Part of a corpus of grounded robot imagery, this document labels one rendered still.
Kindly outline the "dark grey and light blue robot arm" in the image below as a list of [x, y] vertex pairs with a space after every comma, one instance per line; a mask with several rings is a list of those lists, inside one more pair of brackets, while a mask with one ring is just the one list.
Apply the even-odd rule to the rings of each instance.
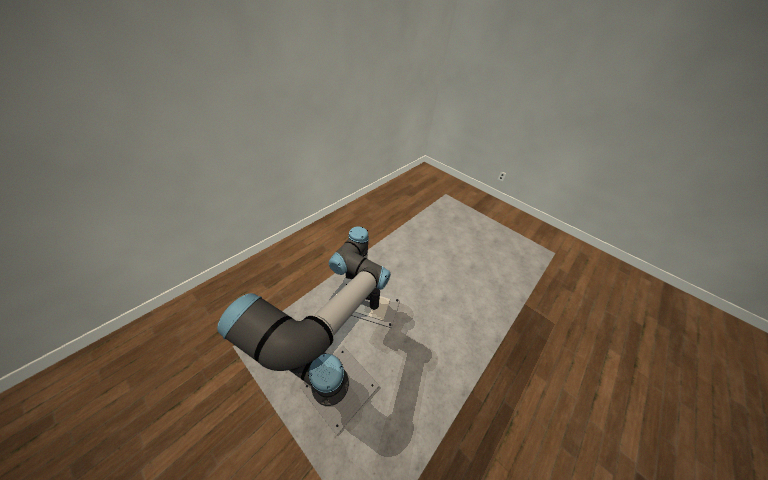
[[263, 367], [295, 374], [311, 386], [321, 405], [339, 403], [348, 391], [348, 375], [341, 361], [325, 351], [375, 287], [384, 289], [391, 275], [367, 259], [368, 241], [364, 227], [349, 231], [349, 239], [331, 257], [329, 267], [336, 274], [349, 272], [355, 277], [314, 315], [296, 321], [261, 296], [249, 293], [224, 311], [218, 333]]

